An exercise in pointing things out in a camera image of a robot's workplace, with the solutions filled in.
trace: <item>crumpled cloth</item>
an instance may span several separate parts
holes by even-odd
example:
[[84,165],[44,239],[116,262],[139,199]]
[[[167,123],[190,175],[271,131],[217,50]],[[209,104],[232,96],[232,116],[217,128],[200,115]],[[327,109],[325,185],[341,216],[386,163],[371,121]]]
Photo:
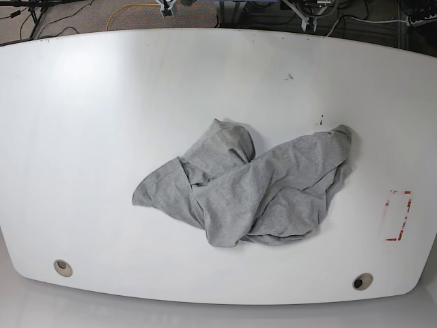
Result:
[[311,236],[350,167],[347,126],[305,135],[255,158],[249,132],[214,120],[184,154],[147,176],[132,203],[206,231],[209,244],[284,245]]

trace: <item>white tabletop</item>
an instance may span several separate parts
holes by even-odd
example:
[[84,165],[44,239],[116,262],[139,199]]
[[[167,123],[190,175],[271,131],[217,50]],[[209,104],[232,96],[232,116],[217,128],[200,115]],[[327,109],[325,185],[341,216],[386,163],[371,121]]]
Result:
[[[436,59],[290,33],[166,29],[3,47],[0,72],[0,226],[24,277],[237,304],[366,299],[416,285],[437,231]],[[354,130],[354,171],[317,236],[220,249],[131,205],[138,183],[213,118],[247,124],[258,154],[338,124]],[[55,272],[57,259],[72,277]],[[357,291],[361,273],[374,281]]]

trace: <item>white table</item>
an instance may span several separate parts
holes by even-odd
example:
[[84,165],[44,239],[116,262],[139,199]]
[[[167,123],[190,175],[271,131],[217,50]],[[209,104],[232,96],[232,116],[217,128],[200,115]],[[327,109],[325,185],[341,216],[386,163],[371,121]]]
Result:
[[[437,232],[436,59],[290,33],[166,29],[7,46],[0,72],[0,226],[22,276],[235,304],[368,299],[416,286]],[[247,124],[258,154],[353,128],[354,171],[317,236],[220,249],[201,230],[131,205],[139,182],[213,118]],[[383,220],[390,190],[412,192],[400,241],[386,241],[401,228]],[[57,259],[72,277],[56,273]],[[357,291],[361,273],[374,281]]]

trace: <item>yellow cable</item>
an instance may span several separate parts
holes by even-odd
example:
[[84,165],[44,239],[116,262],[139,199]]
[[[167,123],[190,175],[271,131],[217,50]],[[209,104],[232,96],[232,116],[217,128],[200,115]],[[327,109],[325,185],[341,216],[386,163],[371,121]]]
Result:
[[108,22],[107,22],[107,31],[108,31],[108,28],[109,28],[109,23],[111,22],[111,19],[112,18],[114,18],[114,16],[116,15],[116,14],[118,14],[119,12],[121,12],[122,10],[124,10],[124,9],[126,9],[126,8],[129,8],[129,7],[133,7],[133,6],[135,6],[135,5],[153,5],[153,6],[159,6],[157,3],[131,3],[131,4],[129,4],[129,5],[125,5],[124,7],[121,7],[119,10],[117,10],[116,12],[114,12],[112,15],[111,15],[111,17],[109,17],[109,20],[108,20]]

